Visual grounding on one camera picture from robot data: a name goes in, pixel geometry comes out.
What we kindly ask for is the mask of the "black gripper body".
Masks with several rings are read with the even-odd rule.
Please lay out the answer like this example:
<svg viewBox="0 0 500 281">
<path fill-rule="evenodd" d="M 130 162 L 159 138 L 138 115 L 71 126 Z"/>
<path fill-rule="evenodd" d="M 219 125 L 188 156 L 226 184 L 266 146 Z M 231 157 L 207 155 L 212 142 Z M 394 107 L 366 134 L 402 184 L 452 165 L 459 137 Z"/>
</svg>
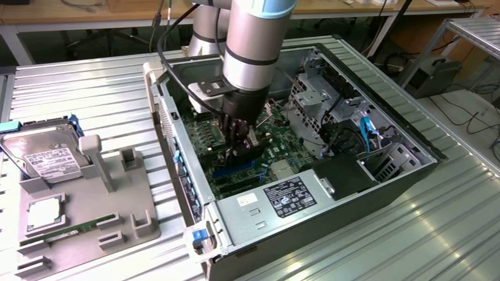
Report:
<svg viewBox="0 0 500 281">
<path fill-rule="evenodd" d="M 256 123 L 262 114 L 270 88 L 256 91 L 236 89 L 224 95 L 222 110 L 232 118 Z"/>
</svg>

